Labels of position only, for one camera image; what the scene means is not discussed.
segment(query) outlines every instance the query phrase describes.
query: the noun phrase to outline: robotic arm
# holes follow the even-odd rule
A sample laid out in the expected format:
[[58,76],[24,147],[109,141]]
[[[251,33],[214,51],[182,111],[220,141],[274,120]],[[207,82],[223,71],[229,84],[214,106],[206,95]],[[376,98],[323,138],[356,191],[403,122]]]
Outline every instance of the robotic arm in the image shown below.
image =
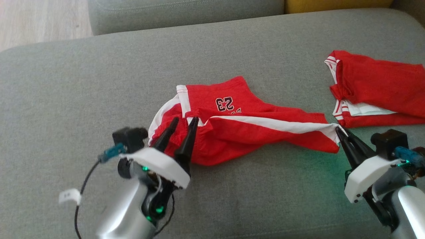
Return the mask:
[[171,125],[158,138],[151,148],[142,148],[128,137],[114,137],[117,144],[127,148],[127,154],[120,154],[118,172],[128,179],[117,192],[102,214],[96,236],[99,239],[150,239],[158,234],[166,224],[157,231],[158,222],[164,218],[168,200],[173,199],[173,191],[186,189],[190,181],[190,158],[195,143],[198,118],[193,118],[182,145],[175,151],[174,158],[164,154],[171,135],[178,123],[175,118]]
[[371,137],[376,151],[349,130],[336,131],[351,165],[348,200],[364,199],[393,239],[425,238],[425,194],[415,183],[425,173],[425,148],[409,149],[407,135],[393,129]]

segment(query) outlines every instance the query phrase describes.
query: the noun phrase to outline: white side panel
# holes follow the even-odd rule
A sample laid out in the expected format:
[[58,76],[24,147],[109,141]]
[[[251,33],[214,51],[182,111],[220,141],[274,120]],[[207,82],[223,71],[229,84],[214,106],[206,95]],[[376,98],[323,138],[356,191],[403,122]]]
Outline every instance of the white side panel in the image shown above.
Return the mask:
[[345,195],[351,203],[354,200],[361,200],[363,195],[372,184],[374,184],[384,173],[391,168],[392,164],[399,164],[400,160],[388,161],[380,156],[374,156],[366,159],[348,176]]
[[133,159],[138,164],[148,167],[149,170],[164,177],[168,181],[175,181],[177,187],[184,189],[189,185],[189,175],[170,156],[154,148],[143,148],[133,154],[123,154],[128,159]]

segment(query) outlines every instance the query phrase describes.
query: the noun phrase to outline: red fabric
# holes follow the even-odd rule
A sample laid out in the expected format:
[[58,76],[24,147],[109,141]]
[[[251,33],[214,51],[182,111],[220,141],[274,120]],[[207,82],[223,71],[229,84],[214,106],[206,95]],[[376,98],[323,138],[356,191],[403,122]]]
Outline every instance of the red fabric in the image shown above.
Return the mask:
[[[269,127],[217,116],[249,116],[258,120],[274,119],[275,123],[314,122],[321,123],[334,131],[324,115],[306,113],[298,108],[278,107],[257,98],[248,88],[243,77],[236,77],[216,85],[187,85],[190,111],[185,117],[199,117],[204,123],[198,127],[192,162],[215,165],[256,150],[264,144],[287,141],[313,150],[337,153],[339,147],[334,139],[320,131],[290,133]],[[153,144],[174,117],[179,123],[165,153],[172,156],[187,134],[188,122],[182,117],[181,104],[167,111],[160,126],[152,137]]]
[[346,51],[333,51],[337,82],[335,98],[375,105],[391,111],[425,118],[425,70],[422,65],[374,60]]

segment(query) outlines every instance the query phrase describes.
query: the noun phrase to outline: yellow cushion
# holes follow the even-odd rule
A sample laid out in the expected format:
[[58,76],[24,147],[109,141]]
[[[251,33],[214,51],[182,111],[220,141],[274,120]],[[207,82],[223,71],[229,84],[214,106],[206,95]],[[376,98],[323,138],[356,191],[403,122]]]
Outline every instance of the yellow cushion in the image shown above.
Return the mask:
[[393,0],[285,0],[285,13],[335,9],[388,8]]

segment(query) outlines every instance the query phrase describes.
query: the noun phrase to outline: red and white clothing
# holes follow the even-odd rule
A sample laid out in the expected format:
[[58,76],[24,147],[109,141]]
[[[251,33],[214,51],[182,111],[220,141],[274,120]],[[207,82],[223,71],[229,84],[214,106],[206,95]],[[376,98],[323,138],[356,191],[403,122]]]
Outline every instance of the red and white clothing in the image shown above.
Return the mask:
[[325,60],[335,84],[333,115],[345,127],[425,123],[422,65],[333,51]]
[[177,95],[153,119],[149,145],[174,117],[179,123],[165,153],[173,155],[192,118],[199,117],[192,162],[201,165],[225,162],[279,141],[330,153],[339,149],[338,124],[328,124],[321,113],[264,103],[241,76],[215,85],[178,85]]

